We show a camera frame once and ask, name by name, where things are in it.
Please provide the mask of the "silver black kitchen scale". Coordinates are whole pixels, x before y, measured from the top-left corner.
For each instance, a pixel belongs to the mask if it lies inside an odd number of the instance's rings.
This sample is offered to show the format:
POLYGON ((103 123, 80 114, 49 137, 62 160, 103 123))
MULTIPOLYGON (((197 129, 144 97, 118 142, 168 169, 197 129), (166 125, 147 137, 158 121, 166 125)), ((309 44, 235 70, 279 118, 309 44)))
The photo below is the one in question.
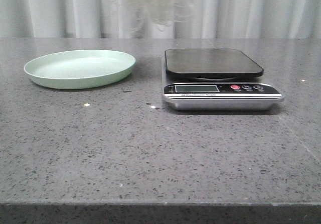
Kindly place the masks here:
POLYGON ((167 49, 162 97, 176 110, 267 110, 284 100, 264 70, 240 50, 167 49))

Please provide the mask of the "light green round plate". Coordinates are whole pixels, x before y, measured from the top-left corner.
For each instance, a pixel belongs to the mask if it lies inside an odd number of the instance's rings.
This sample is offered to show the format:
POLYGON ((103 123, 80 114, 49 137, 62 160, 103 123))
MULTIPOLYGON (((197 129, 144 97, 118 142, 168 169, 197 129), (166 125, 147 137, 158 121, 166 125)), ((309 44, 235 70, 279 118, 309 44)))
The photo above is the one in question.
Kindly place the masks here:
POLYGON ((113 50, 73 50, 31 60, 24 66, 34 83, 55 89, 87 89, 129 76, 136 59, 113 50))

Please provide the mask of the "white pleated curtain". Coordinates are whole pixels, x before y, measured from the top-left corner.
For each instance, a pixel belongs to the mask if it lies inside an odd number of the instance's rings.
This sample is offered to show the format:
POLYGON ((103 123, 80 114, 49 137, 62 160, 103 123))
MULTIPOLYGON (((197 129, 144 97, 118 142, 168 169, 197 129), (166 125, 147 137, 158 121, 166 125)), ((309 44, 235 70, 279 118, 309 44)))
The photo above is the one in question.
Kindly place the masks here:
POLYGON ((193 0, 193 15, 140 35, 110 0, 1 0, 2 37, 306 39, 320 37, 320 0, 193 0))

